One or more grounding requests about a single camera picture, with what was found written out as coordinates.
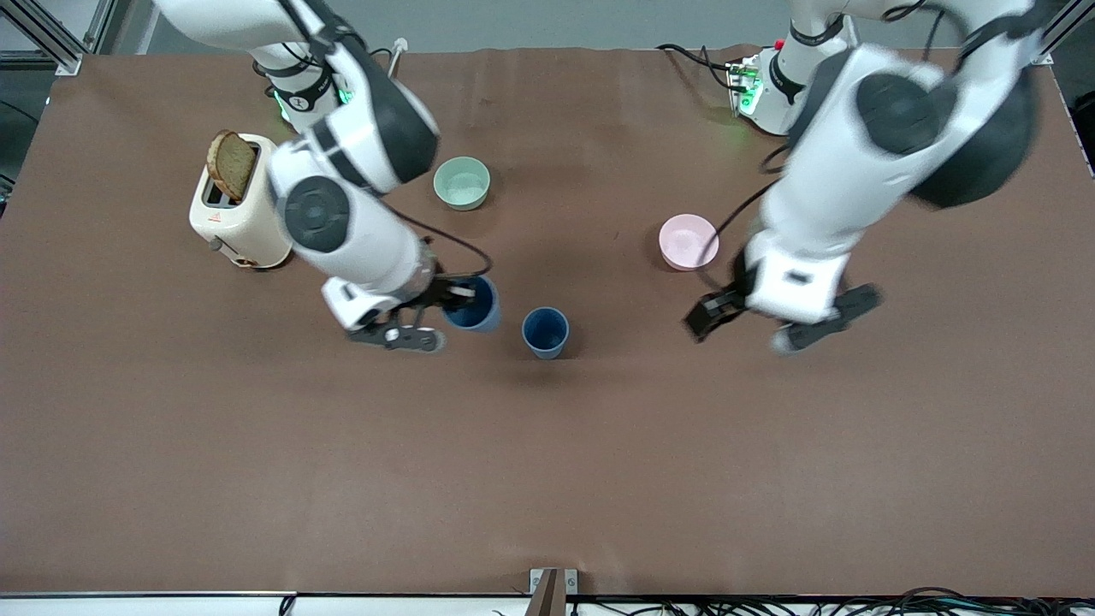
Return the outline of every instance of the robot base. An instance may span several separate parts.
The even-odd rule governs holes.
[[[783,136],[791,130],[798,109],[792,108],[787,97],[765,77],[775,55],[775,49],[766,48],[741,63],[728,62],[726,68],[730,85],[746,89],[746,92],[729,91],[734,115],[749,119],[764,132]]]

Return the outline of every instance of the white toaster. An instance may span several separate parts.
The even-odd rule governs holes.
[[[191,226],[208,242],[210,249],[240,267],[274,267],[292,249],[267,185],[267,163],[276,146],[258,135],[241,132],[240,137],[257,154],[243,200],[237,201],[222,193],[203,164],[201,178],[191,200]]]

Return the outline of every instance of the bread slice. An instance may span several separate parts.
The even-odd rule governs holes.
[[[251,143],[231,130],[217,132],[206,154],[209,177],[230,198],[243,200],[247,179],[255,168],[255,152]]]

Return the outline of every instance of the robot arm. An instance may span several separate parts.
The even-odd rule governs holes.
[[[198,43],[247,51],[274,84],[298,132],[338,107],[332,71],[309,57],[308,42],[277,0],[154,0],[176,30]]]
[[[986,196],[1025,158],[1035,120],[1025,69],[1041,26],[1034,0],[944,3],[970,30],[954,74],[873,45],[818,66],[735,281],[685,319],[699,340],[744,311],[789,324],[784,352],[840,332],[878,301],[865,287],[838,295],[868,225],[909,193],[944,207]]]
[[[269,160],[270,189],[293,248],[331,276],[323,295],[351,340],[439,351],[443,338],[419,327],[423,312],[430,305],[458,307],[474,292],[443,276],[426,242],[380,200],[433,165],[438,127],[426,106],[388,77],[322,0],[158,3],[188,36],[249,49],[279,91],[291,80],[319,77],[322,88],[310,88],[323,95],[308,97],[307,105],[295,104],[300,90],[286,94],[290,107],[308,107],[297,115],[307,121]],[[307,58],[306,49],[314,60],[295,58]],[[333,91],[332,72],[354,92],[347,104],[325,97]],[[403,310],[416,312],[413,324],[400,323]]]
[[[965,32],[1006,13],[1010,2],[932,0],[921,2],[943,11]],[[745,95],[731,94],[734,109],[758,128],[786,135],[806,102],[814,71],[828,58],[860,45],[853,18],[896,21],[918,8],[917,0],[791,0],[791,26],[781,48],[765,48],[740,66],[736,85]]]

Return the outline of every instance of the gray joint cap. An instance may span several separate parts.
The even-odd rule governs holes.
[[[285,225],[293,241],[332,252],[346,241],[349,197],[337,182],[314,175],[301,179],[285,201]]]
[[[942,118],[932,96],[908,78],[869,74],[860,82],[855,103],[871,140],[888,152],[911,154],[940,136]]]

